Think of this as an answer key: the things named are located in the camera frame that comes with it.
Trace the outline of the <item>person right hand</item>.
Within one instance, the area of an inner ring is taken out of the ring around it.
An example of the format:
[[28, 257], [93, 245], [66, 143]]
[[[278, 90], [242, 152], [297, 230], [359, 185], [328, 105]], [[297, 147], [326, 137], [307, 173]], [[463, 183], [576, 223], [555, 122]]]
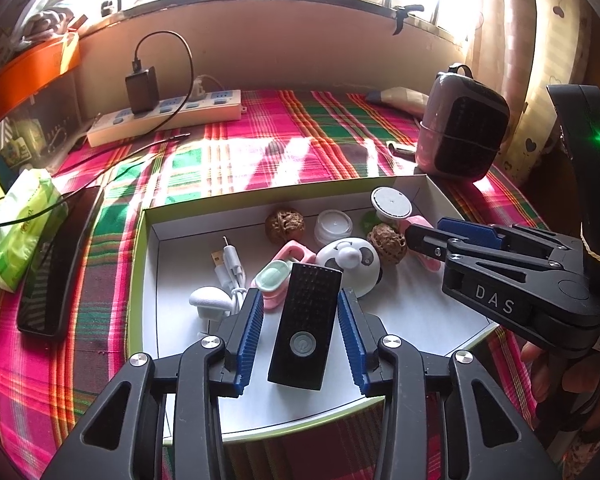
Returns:
[[[531, 391], [536, 402], [544, 402], [550, 394], [552, 372], [548, 357], [544, 351], [531, 342], [521, 349], [522, 362], [531, 365]], [[594, 352], [584, 360], [565, 371], [562, 375], [562, 388], [572, 393], [593, 393], [600, 380], [600, 352]], [[600, 428], [600, 398], [583, 430], [592, 431]]]

